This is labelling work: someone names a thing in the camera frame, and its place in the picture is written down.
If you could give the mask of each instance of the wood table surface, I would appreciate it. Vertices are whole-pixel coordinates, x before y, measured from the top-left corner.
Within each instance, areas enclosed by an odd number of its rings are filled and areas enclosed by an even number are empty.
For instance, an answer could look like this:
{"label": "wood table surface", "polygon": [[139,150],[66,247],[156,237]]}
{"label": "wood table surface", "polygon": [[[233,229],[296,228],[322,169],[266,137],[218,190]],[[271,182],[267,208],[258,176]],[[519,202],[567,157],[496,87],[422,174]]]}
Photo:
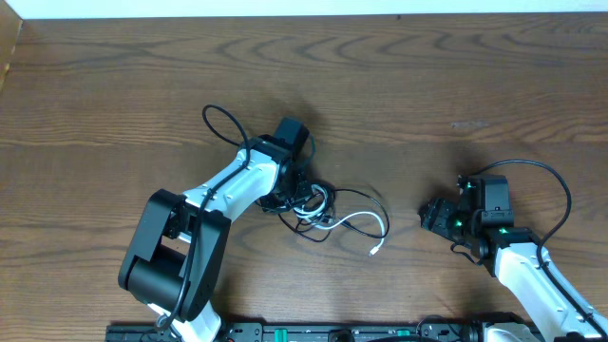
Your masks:
{"label": "wood table surface", "polygon": [[[250,207],[230,232],[220,314],[527,317],[416,215],[433,196],[456,199],[457,175],[507,158],[568,181],[573,212],[547,246],[608,314],[607,80],[608,14],[27,21],[0,94],[0,339],[99,341],[107,324],[154,319],[117,274],[150,195],[198,186],[234,158],[203,125],[206,104],[250,135],[302,120],[315,174],[377,194],[391,219],[368,257],[373,240],[337,229],[310,243]],[[542,234],[559,220],[565,196],[547,172],[495,173],[518,226]],[[371,208],[349,196],[337,207]]]}

